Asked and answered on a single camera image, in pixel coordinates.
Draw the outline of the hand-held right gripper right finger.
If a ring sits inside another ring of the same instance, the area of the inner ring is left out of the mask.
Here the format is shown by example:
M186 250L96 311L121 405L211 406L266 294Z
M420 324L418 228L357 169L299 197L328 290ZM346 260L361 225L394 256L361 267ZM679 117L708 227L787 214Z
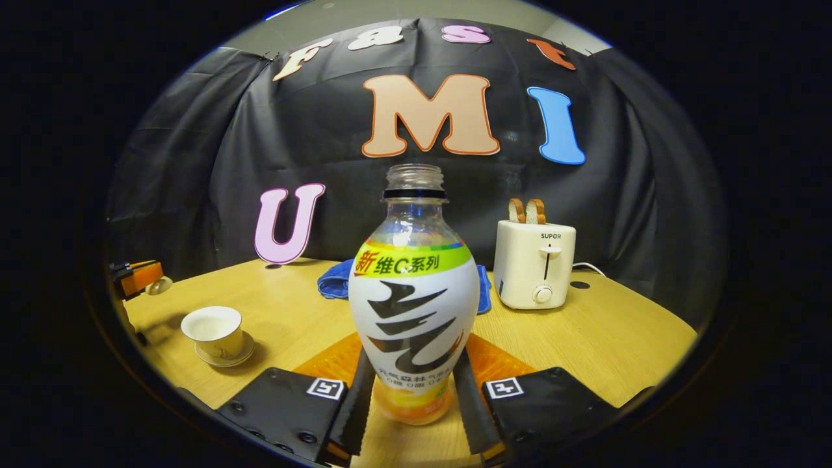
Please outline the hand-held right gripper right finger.
M618 414L562 367L536 370L472 334L454 368L467 444L484 465L567 447Z

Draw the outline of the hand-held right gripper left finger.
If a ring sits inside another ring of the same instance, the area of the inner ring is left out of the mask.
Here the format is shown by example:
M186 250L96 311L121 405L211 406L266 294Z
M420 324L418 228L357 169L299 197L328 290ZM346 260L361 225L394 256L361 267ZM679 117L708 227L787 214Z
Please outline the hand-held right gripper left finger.
M349 466L361 452L374 379L354 333L294 371L262 371L217 412L309 462Z

